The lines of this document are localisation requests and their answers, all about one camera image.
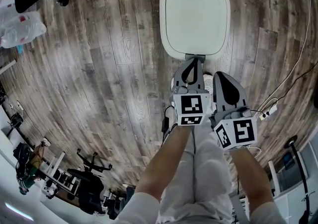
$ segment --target white sneaker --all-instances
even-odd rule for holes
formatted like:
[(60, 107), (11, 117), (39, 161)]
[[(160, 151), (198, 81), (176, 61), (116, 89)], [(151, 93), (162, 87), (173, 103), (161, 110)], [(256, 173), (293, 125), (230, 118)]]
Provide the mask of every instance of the white sneaker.
[(43, 138), (42, 142), (44, 142), (45, 147), (50, 147), (50, 145), (51, 145), (50, 141), (48, 141), (47, 138)]
[(203, 75), (204, 89), (206, 89), (212, 96), (213, 94), (213, 76), (209, 74)]

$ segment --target wooden floor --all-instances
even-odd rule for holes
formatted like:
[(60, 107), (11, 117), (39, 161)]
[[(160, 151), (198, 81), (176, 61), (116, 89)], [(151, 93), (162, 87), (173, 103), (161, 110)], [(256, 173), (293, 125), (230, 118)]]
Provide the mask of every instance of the wooden floor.
[[(275, 97), (318, 61), (318, 2), (311, 0), (307, 42), (295, 72)], [(225, 54), (204, 64), (224, 71), (245, 87), (257, 109), (286, 77), (300, 54), (309, 17), (309, 0), (231, 0), (231, 32)], [(159, 30), (159, 0), (40, 0), (47, 33), (17, 54), (1, 49), (1, 62), (17, 64), (0, 76), (10, 102), (25, 109), (21, 130), (32, 143), (46, 136), (45, 156), (66, 152), (63, 167), (83, 167), (78, 148), (104, 165), (107, 187), (136, 184), (160, 148), (163, 110), (170, 81), (182, 63), (164, 50)], [(278, 104), (278, 111), (258, 124), (257, 158), (277, 163), (284, 142), (299, 136), (298, 146), (318, 123), (313, 90), (318, 67), (299, 80)]]

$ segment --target power outlet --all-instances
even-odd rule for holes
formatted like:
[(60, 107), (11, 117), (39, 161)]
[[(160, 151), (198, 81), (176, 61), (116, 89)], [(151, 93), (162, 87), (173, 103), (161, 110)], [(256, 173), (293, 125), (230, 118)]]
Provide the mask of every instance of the power outlet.
[(20, 103), (18, 100), (17, 100), (16, 102), (17, 102), (17, 104), (18, 104), (18, 107), (21, 108), (21, 110), (23, 111), (24, 108), (22, 107), (21, 103)]
[(261, 121), (263, 121), (264, 119), (266, 119), (268, 116), (270, 116), (272, 113), (274, 113), (275, 111), (277, 111), (277, 105), (273, 105), (270, 106), (269, 108), (265, 109), (263, 111), (263, 113), (260, 114), (259, 118), (261, 119)]

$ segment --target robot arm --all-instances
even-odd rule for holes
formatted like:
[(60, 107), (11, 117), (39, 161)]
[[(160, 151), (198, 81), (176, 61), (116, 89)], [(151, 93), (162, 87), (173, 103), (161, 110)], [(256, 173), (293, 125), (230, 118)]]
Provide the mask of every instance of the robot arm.
[[(193, 82), (187, 83), (192, 69)], [(224, 149), (237, 149), (256, 142), (256, 120), (247, 106), (245, 90), (228, 74), (214, 74), (211, 100), (204, 89), (202, 63), (198, 58), (191, 58), (176, 71), (172, 92), (178, 125), (200, 125), (208, 115)], [(213, 114), (211, 101), (216, 104)]]

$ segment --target chair wheel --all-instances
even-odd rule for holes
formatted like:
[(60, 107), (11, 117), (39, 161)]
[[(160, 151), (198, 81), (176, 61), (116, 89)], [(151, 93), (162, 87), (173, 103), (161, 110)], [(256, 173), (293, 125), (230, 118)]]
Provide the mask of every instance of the chair wheel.
[(69, 4), (69, 2), (70, 2), (70, 0), (62, 0), (62, 1), (60, 2), (60, 5), (61, 5), (62, 7), (65, 7), (65, 6), (67, 6), (67, 5)]

